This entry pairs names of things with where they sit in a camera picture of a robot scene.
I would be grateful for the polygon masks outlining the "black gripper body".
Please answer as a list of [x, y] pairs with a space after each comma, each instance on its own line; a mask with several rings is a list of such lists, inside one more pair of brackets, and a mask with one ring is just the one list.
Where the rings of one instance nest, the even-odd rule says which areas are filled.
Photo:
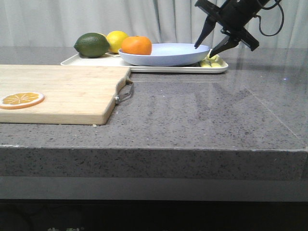
[[267, 0], [227, 0], [221, 7], [208, 0], [195, 4], [207, 16], [212, 16], [222, 26], [222, 33], [233, 36], [254, 51], [259, 42], [245, 29], [245, 25], [268, 3]]

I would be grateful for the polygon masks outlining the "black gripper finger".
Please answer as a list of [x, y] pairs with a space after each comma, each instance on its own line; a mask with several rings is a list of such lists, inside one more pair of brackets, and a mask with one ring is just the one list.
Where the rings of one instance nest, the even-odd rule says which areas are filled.
[[236, 47], [239, 44], [240, 40], [233, 36], [226, 36], [216, 47], [214, 47], [210, 54], [209, 58], [225, 51]]
[[208, 16], [206, 18], [201, 34], [194, 44], [194, 47], [196, 49], [201, 45], [201, 43], [205, 40], [205, 38], [214, 30], [216, 22], [217, 21], [212, 16]]

